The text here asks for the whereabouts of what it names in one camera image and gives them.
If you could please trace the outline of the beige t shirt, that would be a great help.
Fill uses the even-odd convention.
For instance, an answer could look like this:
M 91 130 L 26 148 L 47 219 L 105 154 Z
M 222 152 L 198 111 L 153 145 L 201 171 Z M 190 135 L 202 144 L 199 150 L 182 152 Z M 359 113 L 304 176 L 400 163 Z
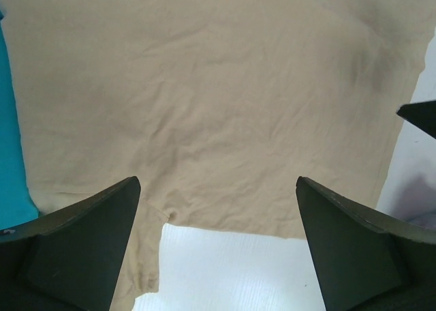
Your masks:
M 374 206 L 435 0 L 1 0 L 36 207 L 131 176 L 111 303 L 157 291 L 166 223 L 301 238 L 295 183 Z

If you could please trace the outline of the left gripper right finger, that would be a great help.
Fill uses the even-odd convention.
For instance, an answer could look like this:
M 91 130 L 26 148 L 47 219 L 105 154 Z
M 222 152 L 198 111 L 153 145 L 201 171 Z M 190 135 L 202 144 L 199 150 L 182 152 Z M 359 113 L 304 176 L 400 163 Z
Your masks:
M 435 309 L 435 231 L 308 177 L 296 198 L 327 310 Z

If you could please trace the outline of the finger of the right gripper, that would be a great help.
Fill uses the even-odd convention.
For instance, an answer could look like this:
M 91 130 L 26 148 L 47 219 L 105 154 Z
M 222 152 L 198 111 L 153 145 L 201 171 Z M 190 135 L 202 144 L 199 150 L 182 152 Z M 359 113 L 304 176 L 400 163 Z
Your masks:
M 429 136 L 436 136 L 436 101 L 402 105 L 396 114 Z

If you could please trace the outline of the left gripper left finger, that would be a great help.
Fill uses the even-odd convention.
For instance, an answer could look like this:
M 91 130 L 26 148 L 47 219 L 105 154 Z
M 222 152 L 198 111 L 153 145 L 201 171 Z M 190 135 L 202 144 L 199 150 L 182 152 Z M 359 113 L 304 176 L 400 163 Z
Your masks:
M 1 309 L 109 310 L 140 190 L 128 177 L 1 230 Z

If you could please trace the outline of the folded teal t shirt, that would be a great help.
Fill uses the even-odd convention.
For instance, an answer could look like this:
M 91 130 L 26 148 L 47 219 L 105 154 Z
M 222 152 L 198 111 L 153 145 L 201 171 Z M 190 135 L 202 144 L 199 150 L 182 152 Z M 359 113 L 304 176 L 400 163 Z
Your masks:
M 10 60 L 1 34 L 1 230 L 37 217 L 26 182 Z

